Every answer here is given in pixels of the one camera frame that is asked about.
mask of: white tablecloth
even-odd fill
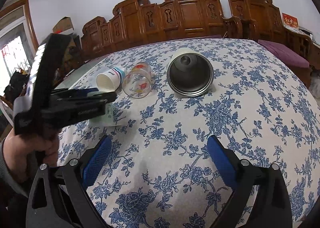
[[[212,63],[209,93],[178,98],[166,69],[181,47]],[[225,148],[254,165],[277,163],[287,184],[294,226],[320,194],[320,108],[303,83],[264,47],[249,40],[191,39],[116,52],[73,88],[96,87],[95,78],[121,65],[152,67],[153,90],[143,99],[120,93],[116,127],[68,126],[60,134],[59,164],[78,158],[103,134],[113,145],[109,160],[87,192],[108,224],[118,228],[209,227],[231,195],[206,149],[215,134]],[[246,222],[257,189],[239,220]]]

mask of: floral glass cup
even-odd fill
[[[151,91],[151,67],[146,62],[139,62],[124,78],[122,90],[127,96],[140,99]]]

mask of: hand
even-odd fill
[[[59,131],[51,131],[48,140],[37,134],[15,135],[10,131],[3,144],[4,161],[12,175],[19,183],[28,179],[27,155],[33,151],[45,151],[43,163],[56,167],[59,149]]]

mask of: purple cushion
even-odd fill
[[[288,66],[309,67],[309,62],[281,43],[258,40],[268,51]]]

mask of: red sign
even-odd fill
[[[286,15],[284,13],[282,13],[283,16],[283,22],[285,26],[289,26],[291,28],[293,28],[296,31],[299,31],[299,27],[298,27],[298,19],[291,16],[291,15]]]

